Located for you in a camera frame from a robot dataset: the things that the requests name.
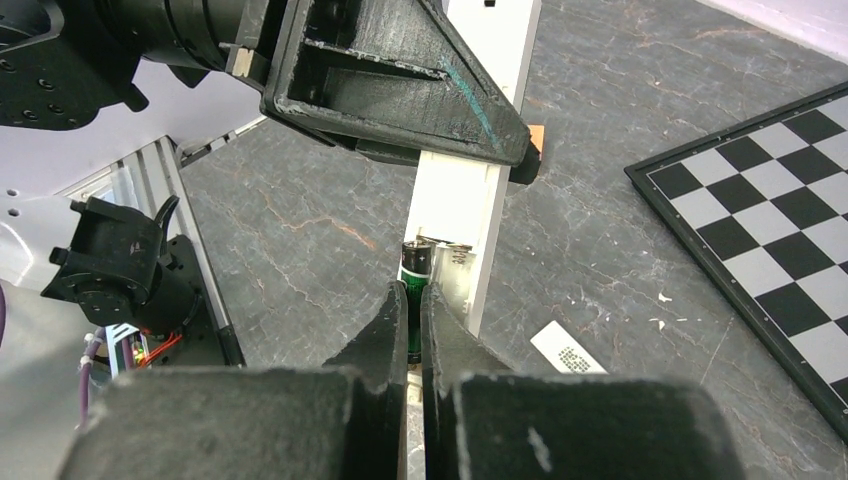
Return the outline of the white remote back cover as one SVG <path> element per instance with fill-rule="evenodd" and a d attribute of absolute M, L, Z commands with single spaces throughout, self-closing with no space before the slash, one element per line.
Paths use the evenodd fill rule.
<path fill-rule="evenodd" d="M 560 373 L 584 375 L 607 372 L 557 321 L 547 324 L 530 342 Z"/>

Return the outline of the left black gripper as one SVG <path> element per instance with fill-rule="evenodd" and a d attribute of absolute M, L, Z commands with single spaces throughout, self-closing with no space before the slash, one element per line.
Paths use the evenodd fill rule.
<path fill-rule="evenodd" d="M 516 167 L 530 131 L 433 1 L 244 1 L 224 72 L 262 112 L 375 161 L 422 151 Z"/>

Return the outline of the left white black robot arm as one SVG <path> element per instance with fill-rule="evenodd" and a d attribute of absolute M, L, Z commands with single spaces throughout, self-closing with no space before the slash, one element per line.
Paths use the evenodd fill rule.
<path fill-rule="evenodd" d="M 377 162 L 540 157 L 435 1 L 5 1 L 1 122 L 69 131 L 112 105 L 142 111 L 145 60 L 188 87 L 225 73 L 266 117 Z"/>

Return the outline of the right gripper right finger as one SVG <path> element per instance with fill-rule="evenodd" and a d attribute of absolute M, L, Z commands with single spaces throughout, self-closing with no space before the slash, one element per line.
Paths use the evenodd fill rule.
<path fill-rule="evenodd" d="M 453 313 L 436 283 L 420 308 L 425 466 L 428 479 L 469 479 L 467 409 L 462 384 L 476 374 L 511 368 Z"/>

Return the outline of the white rectangular bar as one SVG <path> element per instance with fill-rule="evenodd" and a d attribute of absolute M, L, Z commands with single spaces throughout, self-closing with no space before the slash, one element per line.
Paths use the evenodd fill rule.
<path fill-rule="evenodd" d="M 522 107 L 542 3 L 448 1 L 446 15 L 516 109 Z M 420 156 L 405 239 L 439 241 L 435 276 L 450 311 L 480 332 L 509 170 L 433 152 Z"/>

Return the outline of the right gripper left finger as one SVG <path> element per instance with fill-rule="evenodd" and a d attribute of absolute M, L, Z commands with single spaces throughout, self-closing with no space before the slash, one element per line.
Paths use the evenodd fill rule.
<path fill-rule="evenodd" d="M 406 475 L 408 302 L 405 284 L 387 284 L 373 319 L 326 367 L 354 375 L 344 434 L 343 479 Z"/>

